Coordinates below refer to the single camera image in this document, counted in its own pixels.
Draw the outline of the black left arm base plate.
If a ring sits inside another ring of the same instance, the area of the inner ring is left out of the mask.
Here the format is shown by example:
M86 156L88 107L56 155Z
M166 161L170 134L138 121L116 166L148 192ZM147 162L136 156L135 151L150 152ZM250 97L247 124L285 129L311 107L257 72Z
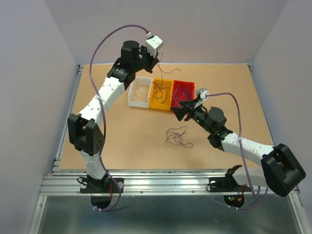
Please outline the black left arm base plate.
M118 194L119 188L108 176L104 176L103 179L94 179L89 177L79 176L77 182L80 184L81 194ZM123 188L120 186L120 192L123 193Z

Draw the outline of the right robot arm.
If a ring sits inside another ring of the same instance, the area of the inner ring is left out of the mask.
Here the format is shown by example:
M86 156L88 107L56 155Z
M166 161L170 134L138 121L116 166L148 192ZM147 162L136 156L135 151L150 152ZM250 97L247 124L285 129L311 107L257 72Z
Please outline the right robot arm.
M241 185L266 187L286 197L306 178L305 170L287 145L265 145L240 137L225 126L227 119L220 108L207 109L196 98L182 101L172 111L178 121L192 119L208 132L208 141L214 148L239 155L259 166L248 168L238 165L231 168L224 178L227 189L236 190Z

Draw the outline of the red plastic bin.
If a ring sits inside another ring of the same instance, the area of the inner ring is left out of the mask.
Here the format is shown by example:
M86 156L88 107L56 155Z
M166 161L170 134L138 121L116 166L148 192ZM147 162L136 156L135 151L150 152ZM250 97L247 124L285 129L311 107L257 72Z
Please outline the red plastic bin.
M188 101L194 99L195 83L181 80L174 80L172 91L172 107L181 107L180 101Z

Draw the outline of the yellow plastic bin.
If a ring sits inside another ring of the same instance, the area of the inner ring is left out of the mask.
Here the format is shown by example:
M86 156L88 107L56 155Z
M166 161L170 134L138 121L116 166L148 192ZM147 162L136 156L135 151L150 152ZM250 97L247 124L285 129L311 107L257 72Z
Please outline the yellow plastic bin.
M174 81L171 79L153 78L149 108L170 111Z

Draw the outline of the white plastic bin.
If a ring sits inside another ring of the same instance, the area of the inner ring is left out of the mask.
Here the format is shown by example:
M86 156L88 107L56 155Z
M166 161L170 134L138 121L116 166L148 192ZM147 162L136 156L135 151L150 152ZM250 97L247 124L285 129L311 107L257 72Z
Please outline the white plastic bin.
M136 77L129 87L128 106L148 109L152 83L152 78Z

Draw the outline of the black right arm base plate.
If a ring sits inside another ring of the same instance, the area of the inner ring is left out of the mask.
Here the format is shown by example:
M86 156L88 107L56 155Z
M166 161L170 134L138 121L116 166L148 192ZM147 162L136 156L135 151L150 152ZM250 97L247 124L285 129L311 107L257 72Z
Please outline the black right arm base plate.
M247 185L238 185L233 178L227 177L211 177L206 185L206 190L212 193L238 193L242 188L245 192L251 191Z

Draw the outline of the aluminium mounting rail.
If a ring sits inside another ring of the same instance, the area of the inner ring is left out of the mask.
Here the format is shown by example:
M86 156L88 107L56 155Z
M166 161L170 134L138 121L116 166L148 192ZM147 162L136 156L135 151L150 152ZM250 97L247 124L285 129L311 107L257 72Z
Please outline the aluminium mounting rail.
M211 177L224 176L226 170L111 170L113 178L123 178L123 196L148 195L212 195L206 190ZM83 170L55 170L44 176L39 194L45 196L82 195L79 176L86 176Z

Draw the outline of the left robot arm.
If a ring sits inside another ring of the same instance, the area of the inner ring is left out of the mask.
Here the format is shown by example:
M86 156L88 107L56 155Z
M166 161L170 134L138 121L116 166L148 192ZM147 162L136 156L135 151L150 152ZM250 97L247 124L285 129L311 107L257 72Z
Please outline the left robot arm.
M157 36L147 39L143 45L133 40L125 41L120 57L108 72L98 94L78 114L70 114L67 119L69 141L81 153L87 174L93 178L91 185L97 192L104 192L109 182L100 162L105 144L105 136L100 130L102 115L127 90L137 72L152 72L159 62L158 50L162 45L163 40Z

